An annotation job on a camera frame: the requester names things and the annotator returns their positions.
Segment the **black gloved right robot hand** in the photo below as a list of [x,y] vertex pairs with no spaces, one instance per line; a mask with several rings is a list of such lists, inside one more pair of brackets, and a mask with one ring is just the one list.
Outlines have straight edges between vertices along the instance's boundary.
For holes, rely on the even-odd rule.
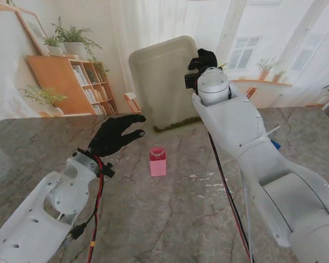
[[214,52],[200,48],[198,51],[198,57],[191,59],[188,70],[198,70],[201,71],[207,67],[217,67],[218,62]]

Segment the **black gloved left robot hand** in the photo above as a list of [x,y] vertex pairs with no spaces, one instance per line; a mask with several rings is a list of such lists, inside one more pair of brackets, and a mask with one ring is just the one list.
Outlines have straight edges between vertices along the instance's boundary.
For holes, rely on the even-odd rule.
[[88,151],[98,157],[106,157],[118,152],[123,146],[127,146],[145,135],[145,131],[141,129],[123,135],[124,131],[134,123],[144,123],[145,121],[146,117],[139,114],[110,117],[100,126],[88,145]]

